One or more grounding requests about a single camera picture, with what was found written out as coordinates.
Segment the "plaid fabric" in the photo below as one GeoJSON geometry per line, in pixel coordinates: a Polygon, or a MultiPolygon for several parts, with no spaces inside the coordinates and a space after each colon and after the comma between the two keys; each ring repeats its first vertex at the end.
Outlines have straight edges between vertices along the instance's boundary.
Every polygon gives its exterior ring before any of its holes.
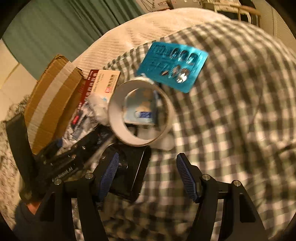
{"type": "MultiPolygon", "coordinates": [[[[209,56],[188,94],[162,86],[176,110],[171,131],[176,147],[153,150],[135,203],[108,194],[103,214],[110,240],[186,239],[198,205],[178,174],[180,152],[217,181],[240,180],[268,236],[274,236],[296,209],[295,54],[254,25],[230,20],[157,41],[194,46],[209,56]]],[[[128,81],[150,46],[132,49],[105,68],[120,70],[128,81]]],[[[218,239],[221,217],[219,202],[212,240],[218,239]]],[[[78,219],[75,225],[80,227],[78,219]]],[[[77,238],[82,239],[79,230],[77,238]]]]}

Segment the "brown cardboard box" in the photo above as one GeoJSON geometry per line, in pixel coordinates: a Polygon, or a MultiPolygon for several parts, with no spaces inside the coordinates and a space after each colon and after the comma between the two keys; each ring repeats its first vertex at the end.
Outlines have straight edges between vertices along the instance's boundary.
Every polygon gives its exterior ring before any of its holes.
{"type": "Polygon", "coordinates": [[[57,55],[35,86],[25,109],[32,152],[37,154],[53,139],[61,138],[75,112],[85,79],[82,71],[57,55]]]}

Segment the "curtain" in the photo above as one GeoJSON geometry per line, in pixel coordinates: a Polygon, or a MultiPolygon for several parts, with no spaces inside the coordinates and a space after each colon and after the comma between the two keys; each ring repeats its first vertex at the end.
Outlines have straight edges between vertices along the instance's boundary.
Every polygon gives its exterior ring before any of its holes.
{"type": "Polygon", "coordinates": [[[38,80],[57,54],[73,61],[104,33],[142,14],[135,0],[31,0],[2,39],[38,80]]]}

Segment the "white tape roll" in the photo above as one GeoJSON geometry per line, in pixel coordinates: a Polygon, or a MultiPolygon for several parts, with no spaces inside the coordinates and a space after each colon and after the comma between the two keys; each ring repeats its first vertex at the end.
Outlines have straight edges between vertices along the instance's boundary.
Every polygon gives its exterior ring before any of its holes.
{"type": "Polygon", "coordinates": [[[169,130],[172,128],[173,118],[174,118],[174,107],[172,102],[170,101],[169,97],[166,93],[159,88],[157,85],[151,84],[147,81],[143,81],[144,77],[134,78],[128,82],[123,83],[122,85],[118,86],[113,93],[109,105],[108,105],[108,118],[109,123],[112,131],[117,136],[117,138],[122,141],[123,143],[130,145],[130,146],[146,146],[157,139],[164,137],[169,130]],[[125,97],[138,88],[146,88],[150,90],[157,91],[163,101],[165,112],[167,114],[166,123],[162,130],[160,131],[159,135],[154,139],[141,139],[133,135],[128,128],[126,127],[123,119],[123,105],[125,101],[125,97]]]}

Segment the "silver bolt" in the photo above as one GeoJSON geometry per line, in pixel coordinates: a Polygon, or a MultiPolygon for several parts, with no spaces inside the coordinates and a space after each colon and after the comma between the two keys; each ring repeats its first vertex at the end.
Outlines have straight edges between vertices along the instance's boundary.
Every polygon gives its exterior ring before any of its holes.
{"type": "Polygon", "coordinates": [[[62,180],[61,179],[56,179],[55,181],[54,181],[54,184],[55,185],[60,185],[62,183],[62,180]]]}
{"type": "Polygon", "coordinates": [[[238,181],[238,180],[235,180],[235,181],[233,182],[233,184],[234,184],[235,186],[239,187],[239,186],[241,185],[241,182],[238,181]]]}
{"type": "Polygon", "coordinates": [[[92,179],[94,177],[94,175],[92,174],[92,173],[87,173],[86,175],[85,175],[85,178],[86,179],[92,179]]]}
{"type": "Polygon", "coordinates": [[[206,180],[206,181],[208,181],[208,180],[211,179],[210,175],[208,175],[208,174],[204,174],[204,175],[202,175],[202,178],[203,178],[204,180],[206,180]]]}

